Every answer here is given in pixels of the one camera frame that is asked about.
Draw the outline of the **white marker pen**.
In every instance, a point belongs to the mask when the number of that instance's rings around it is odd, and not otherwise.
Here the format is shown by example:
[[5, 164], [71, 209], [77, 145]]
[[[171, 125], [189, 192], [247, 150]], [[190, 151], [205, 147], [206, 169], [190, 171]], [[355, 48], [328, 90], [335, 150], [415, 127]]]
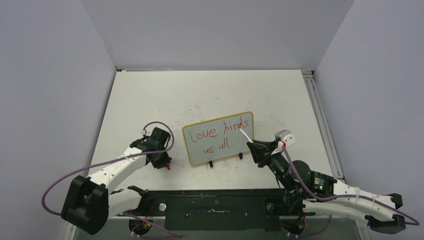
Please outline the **white marker pen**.
[[239, 130], [249, 143], [253, 143], [253, 140], [248, 136], [248, 134], [243, 129], [240, 128]]

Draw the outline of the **yellow framed small whiteboard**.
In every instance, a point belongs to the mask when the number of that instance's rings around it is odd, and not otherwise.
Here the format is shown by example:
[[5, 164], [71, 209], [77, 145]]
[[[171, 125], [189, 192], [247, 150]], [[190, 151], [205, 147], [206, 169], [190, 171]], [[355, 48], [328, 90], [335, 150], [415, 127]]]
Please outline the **yellow framed small whiteboard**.
[[185, 125], [182, 135], [192, 166], [246, 154], [247, 139], [254, 138], [254, 114], [245, 111]]

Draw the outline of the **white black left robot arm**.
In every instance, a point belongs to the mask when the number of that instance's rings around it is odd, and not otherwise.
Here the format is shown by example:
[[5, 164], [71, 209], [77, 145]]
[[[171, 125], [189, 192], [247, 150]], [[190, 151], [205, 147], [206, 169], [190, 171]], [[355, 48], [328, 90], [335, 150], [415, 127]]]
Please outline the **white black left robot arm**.
[[169, 168], [168, 151], [173, 146], [170, 128], [155, 127], [151, 134], [133, 141], [113, 163], [87, 177], [78, 175], [70, 183], [60, 217], [90, 235], [97, 234], [109, 218], [132, 211], [144, 215], [149, 201], [147, 190], [134, 185], [116, 188], [135, 171], [151, 164], [155, 169]]

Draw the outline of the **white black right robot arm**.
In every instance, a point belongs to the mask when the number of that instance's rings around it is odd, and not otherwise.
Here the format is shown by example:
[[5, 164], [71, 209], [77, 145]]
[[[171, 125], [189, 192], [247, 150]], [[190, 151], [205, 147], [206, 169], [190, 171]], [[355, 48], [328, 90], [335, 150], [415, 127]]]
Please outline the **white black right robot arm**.
[[373, 194], [313, 171], [304, 161], [289, 161], [283, 156], [286, 144], [278, 140], [249, 140], [246, 144], [254, 163], [259, 168], [268, 167], [284, 189], [281, 206], [268, 204], [270, 215], [344, 217], [361, 227], [389, 235], [406, 229], [405, 217], [399, 212], [403, 205], [401, 195]]

